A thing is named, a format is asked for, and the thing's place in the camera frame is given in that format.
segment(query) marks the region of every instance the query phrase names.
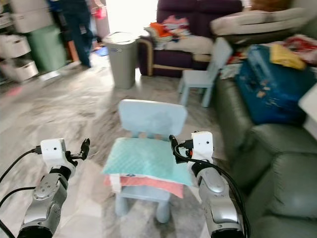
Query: purple sofa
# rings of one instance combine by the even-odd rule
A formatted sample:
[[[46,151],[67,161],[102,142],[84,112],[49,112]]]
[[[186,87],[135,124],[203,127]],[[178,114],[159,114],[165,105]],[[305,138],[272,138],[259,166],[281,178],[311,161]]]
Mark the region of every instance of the purple sofa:
[[[213,38],[210,22],[242,11],[240,0],[159,0],[157,22],[170,15],[186,17],[194,35]],[[183,51],[154,50],[149,34],[138,39],[138,61],[142,75],[181,77],[185,69],[206,70],[208,57],[194,57]]]

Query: person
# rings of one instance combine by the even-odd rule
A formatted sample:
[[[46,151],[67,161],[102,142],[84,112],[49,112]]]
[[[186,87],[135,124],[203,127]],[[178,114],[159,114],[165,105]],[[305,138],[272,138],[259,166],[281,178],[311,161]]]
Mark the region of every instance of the person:
[[[59,0],[65,21],[75,43],[81,64],[91,68],[89,55],[94,34],[91,30],[91,13],[86,0]]]

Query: chair backrest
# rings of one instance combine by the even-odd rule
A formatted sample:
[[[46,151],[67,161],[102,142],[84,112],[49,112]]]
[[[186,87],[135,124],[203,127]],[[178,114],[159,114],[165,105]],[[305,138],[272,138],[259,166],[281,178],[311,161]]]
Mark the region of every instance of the chair backrest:
[[[132,131],[133,137],[145,132],[148,138],[155,134],[168,140],[169,135],[179,135],[187,117],[182,105],[125,99],[119,103],[122,127]]]
[[[214,80],[220,69],[227,63],[232,55],[232,48],[222,37],[218,37],[211,52],[211,61],[207,67],[211,80]]]

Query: teal cushion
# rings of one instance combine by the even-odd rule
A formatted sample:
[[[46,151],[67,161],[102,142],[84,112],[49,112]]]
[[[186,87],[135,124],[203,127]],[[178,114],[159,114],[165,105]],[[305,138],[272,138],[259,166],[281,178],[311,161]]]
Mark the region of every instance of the teal cushion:
[[[116,139],[103,173],[145,175],[192,185],[187,165],[176,164],[170,142],[156,139]]]

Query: dark pants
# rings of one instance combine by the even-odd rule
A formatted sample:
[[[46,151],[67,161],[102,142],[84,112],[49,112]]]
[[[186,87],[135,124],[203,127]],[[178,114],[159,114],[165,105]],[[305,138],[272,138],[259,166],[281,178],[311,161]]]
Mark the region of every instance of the dark pants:
[[[75,43],[77,54],[81,63],[91,67],[89,55],[93,43],[94,34],[90,26],[90,12],[87,9],[82,11],[64,12],[64,17],[71,32],[72,39]]]

